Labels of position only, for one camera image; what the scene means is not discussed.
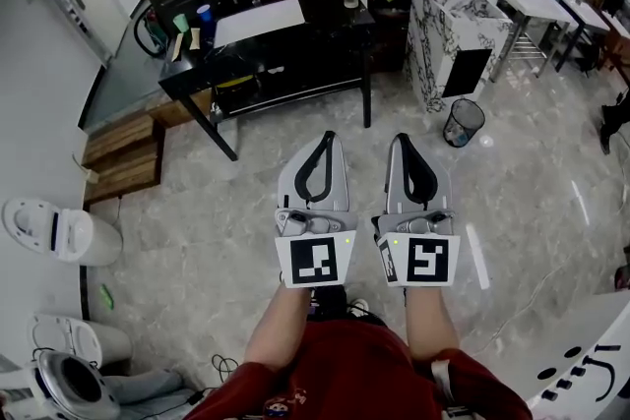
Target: white paper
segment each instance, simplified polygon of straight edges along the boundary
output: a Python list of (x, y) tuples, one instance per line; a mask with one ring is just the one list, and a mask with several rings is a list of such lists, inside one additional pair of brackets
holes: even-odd
[(255, 7), (220, 19), (217, 22), (215, 47), (303, 23), (304, 15), (298, 0), (283, 0), (275, 4)]

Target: toilet bowl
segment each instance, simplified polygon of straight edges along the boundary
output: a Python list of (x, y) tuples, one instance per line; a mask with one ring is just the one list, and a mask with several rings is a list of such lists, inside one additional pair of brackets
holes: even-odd
[(2, 223), (20, 245), (65, 263), (107, 266), (122, 250), (122, 237), (84, 210), (61, 210), (42, 200), (16, 198), (2, 208)]
[(52, 348), (76, 355), (99, 368), (130, 359), (131, 340), (122, 330), (70, 317), (34, 314), (27, 323), (31, 349)]

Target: black table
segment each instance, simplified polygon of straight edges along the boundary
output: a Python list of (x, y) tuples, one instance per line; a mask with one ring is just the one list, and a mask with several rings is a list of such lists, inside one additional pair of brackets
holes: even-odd
[[(279, 0), (263, 0), (263, 3)], [(171, 62), (169, 45), (159, 84), (179, 100), (210, 138), (232, 160), (238, 156), (217, 131), (219, 121), (282, 103), (360, 88), (363, 125), (371, 122), (370, 48), (374, 19), (365, 6), (344, 7), (343, 0), (298, 0), (305, 23), (213, 47), (211, 37), (190, 51), (184, 37), (181, 55)], [(283, 68), (281, 72), (269, 70)], [(253, 76), (231, 87), (219, 85)], [(214, 88), (215, 113), (207, 118), (191, 95)]]

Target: red shirt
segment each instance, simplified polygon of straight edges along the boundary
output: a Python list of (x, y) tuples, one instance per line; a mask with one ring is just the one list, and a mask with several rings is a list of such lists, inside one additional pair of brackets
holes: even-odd
[[(531, 420), (525, 403), (487, 369), (460, 350), (449, 361), (456, 406), (485, 420)], [(387, 328), (359, 321), (309, 323), (288, 369), (274, 373), (245, 363), (185, 420), (223, 420), (244, 415), (265, 419), (440, 420), (447, 400), (430, 362), (413, 362), (409, 348)]]

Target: green object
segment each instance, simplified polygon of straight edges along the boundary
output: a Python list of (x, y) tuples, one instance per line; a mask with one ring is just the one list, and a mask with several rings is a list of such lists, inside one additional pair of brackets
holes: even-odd
[(189, 30), (188, 20), (186, 20), (186, 15), (177, 15), (173, 18), (173, 22), (179, 31), (185, 33)]
[(111, 297), (111, 294), (109, 294), (109, 290), (104, 283), (100, 285), (100, 297), (102, 299), (102, 302), (107, 308), (109, 308), (109, 310), (114, 309), (114, 298)]

